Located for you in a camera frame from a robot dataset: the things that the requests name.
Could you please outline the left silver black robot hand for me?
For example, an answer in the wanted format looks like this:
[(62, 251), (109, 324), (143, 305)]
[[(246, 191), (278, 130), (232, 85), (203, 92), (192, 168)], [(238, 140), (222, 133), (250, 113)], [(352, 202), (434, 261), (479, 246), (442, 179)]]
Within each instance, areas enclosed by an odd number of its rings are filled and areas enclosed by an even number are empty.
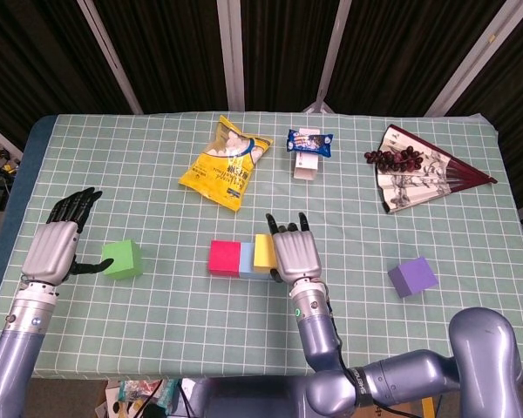
[(101, 273), (114, 259), (98, 264), (76, 261), (76, 250), (85, 223), (101, 191), (89, 187), (59, 200), (46, 222), (37, 228), (22, 266), (22, 280), (57, 287), (71, 275)]

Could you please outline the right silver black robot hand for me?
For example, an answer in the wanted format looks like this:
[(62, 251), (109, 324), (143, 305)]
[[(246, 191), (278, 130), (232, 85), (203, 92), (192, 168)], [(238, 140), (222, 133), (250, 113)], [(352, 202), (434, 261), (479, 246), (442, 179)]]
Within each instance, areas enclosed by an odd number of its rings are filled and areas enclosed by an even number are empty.
[(298, 216), (298, 224), (278, 226), (273, 215), (266, 214), (277, 263), (270, 275), (275, 282), (289, 286), (298, 280), (320, 279), (322, 275), (322, 263), (308, 219), (303, 212)]

